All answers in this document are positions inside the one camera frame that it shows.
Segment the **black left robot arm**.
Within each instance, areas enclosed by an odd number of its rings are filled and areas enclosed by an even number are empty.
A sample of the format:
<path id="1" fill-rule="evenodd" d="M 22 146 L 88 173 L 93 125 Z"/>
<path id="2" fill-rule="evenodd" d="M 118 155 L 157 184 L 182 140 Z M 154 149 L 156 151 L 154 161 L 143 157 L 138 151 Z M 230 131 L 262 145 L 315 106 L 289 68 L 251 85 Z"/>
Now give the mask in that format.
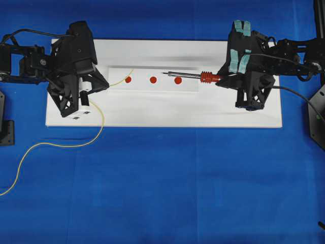
<path id="1" fill-rule="evenodd" d="M 93 38 L 65 37 L 51 45 L 50 55 L 40 46 L 1 46 L 1 81 L 39 84 L 48 82 L 47 92 L 62 117 L 89 104 L 88 95 L 109 88 L 98 71 Z"/>

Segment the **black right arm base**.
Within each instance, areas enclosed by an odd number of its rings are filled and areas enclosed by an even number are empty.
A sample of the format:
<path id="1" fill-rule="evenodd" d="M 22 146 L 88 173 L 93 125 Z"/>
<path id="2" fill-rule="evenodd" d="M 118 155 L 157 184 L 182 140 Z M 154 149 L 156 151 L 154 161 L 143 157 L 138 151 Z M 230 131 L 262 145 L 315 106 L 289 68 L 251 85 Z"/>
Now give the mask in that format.
<path id="1" fill-rule="evenodd" d="M 316 36 L 324 41 L 324 1 L 314 1 Z M 324 74 L 320 75 L 320 89 L 309 100 L 324 117 Z M 314 110 L 308 106 L 311 138 L 324 150 L 324 123 Z"/>

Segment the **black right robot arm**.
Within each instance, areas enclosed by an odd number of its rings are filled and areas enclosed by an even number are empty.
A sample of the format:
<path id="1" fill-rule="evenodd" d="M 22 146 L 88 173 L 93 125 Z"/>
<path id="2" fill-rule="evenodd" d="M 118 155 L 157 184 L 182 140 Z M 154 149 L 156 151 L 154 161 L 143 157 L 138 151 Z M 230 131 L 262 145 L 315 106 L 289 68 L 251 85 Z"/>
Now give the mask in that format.
<path id="1" fill-rule="evenodd" d="M 275 83 L 275 76 L 296 76 L 309 81 L 324 73 L 324 40 L 274 42 L 259 32 L 229 34 L 226 61 L 218 71 L 217 86 L 237 91 L 235 106 L 248 111 L 261 110 Z"/>

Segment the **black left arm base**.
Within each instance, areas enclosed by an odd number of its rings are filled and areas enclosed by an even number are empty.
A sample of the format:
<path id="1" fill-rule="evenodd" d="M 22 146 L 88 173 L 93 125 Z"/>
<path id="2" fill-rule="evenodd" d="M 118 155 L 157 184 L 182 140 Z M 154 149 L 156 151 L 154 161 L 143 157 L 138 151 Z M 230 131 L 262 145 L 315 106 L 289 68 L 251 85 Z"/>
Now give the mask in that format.
<path id="1" fill-rule="evenodd" d="M 1 137 L 0 137 L 0 146 L 11 146 L 15 144 L 15 132 L 14 132 L 14 121 L 4 119 L 5 111 L 5 95 L 1 92 L 0 99 L 0 110 L 1 110 Z"/>

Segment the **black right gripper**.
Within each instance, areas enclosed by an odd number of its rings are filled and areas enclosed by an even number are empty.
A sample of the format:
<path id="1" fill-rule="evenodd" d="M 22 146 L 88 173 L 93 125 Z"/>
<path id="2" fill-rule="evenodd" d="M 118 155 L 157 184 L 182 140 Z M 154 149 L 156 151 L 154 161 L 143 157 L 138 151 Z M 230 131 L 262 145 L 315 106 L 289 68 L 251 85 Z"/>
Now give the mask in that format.
<path id="1" fill-rule="evenodd" d="M 269 40 L 272 39 L 252 30 L 252 51 L 245 74 L 235 74 L 228 71 L 228 49 L 226 60 L 217 75 L 220 80 L 216 86 L 237 90 L 235 107 L 247 111 L 262 110 L 275 83 L 275 78 L 268 70 L 265 55 L 270 49 Z"/>

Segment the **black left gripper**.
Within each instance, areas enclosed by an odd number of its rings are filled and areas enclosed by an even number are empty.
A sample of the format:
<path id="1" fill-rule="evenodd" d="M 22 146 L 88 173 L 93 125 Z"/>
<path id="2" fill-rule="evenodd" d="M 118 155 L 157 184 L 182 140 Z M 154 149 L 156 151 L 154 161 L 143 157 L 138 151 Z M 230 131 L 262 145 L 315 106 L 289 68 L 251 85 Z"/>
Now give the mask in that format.
<path id="1" fill-rule="evenodd" d="M 52 67 L 47 75 L 47 91 L 63 118 L 80 119 L 90 113 L 88 94 L 109 88 L 109 83 L 94 63 L 76 63 L 69 54 L 69 38 L 51 44 Z"/>

